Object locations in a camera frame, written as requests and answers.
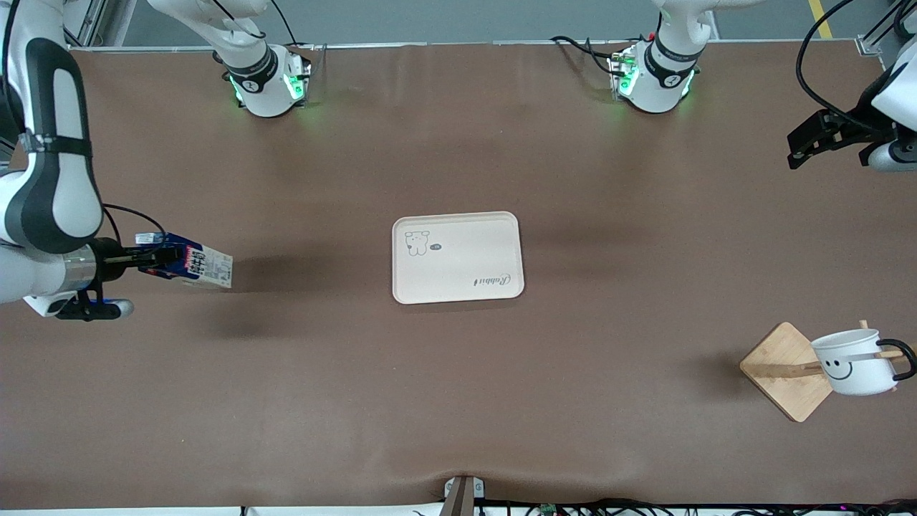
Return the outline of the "blue white milk carton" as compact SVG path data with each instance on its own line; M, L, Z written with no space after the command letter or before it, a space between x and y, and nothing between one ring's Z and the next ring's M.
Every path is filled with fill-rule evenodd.
M138 233L138 247L180 247L181 260L168 268L138 268L142 273L161 279L177 280L192 287L232 288L233 256L223 254L173 233Z

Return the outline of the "white smiley mug black handle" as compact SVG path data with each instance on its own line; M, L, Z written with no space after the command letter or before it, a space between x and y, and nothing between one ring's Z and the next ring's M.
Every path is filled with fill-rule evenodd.
M890 392L917 375L917 353L904 342L882 338L872 328L839 331L811 342L822 372L834 392L844 396L873 396ZM898 372L885 348L897 350L907 369Z

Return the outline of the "wooden cup rack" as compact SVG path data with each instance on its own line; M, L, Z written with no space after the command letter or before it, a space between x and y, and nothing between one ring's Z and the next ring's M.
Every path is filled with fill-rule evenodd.
M860 328L870 328L868 321L861 320L855 329ZM829 395L839 395L822 372L812 341L784 321L770 330L739 364L741 372L797 424L806 421ZM897 350L885 348L880 356L890 357L898 372L907 369Z

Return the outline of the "cream plastic tray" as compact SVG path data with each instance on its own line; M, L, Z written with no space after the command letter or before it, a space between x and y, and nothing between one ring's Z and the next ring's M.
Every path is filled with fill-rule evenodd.
M392 226L392 295L405 306L510 300L525 288L508 211L409 216Z

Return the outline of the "aluminium frame profile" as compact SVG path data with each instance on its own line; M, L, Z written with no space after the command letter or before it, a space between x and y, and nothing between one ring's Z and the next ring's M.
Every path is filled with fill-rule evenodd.
M72 46L94 44L106 4L108 0L64 0L64 33Z
M858 34L857 48L864 57L875 57L884 70L890 69L903 50L917 44L917 0L884 0L882 17L864 34Z

